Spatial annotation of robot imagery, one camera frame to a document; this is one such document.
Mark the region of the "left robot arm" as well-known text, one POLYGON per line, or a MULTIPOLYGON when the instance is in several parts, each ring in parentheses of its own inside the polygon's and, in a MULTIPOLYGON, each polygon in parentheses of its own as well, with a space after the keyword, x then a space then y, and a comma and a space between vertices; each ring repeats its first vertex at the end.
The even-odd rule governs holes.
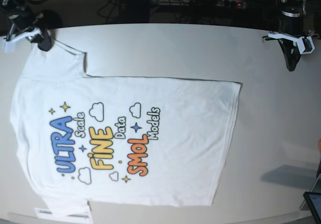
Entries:
POLYGON ((276 0, 278 31, 262 40, 278 41, 288 71, 295 70, 302 55, 315 50, 313 39, 320 39, 320 0, 276 0))

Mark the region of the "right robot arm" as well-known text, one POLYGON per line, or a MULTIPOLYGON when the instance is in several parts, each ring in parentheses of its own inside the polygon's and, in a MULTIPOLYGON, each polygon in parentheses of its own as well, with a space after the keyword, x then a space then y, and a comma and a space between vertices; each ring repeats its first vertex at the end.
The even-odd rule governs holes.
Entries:
POLYGON ((12 23, 3 38, 5 52, 13 52, 16 43, 22 39, 37 44, 38 48, 45 52, 52 48, 44 14, 35 14, 28 5, 29 2, 30 0, 1 0, 1 13, 12 23))

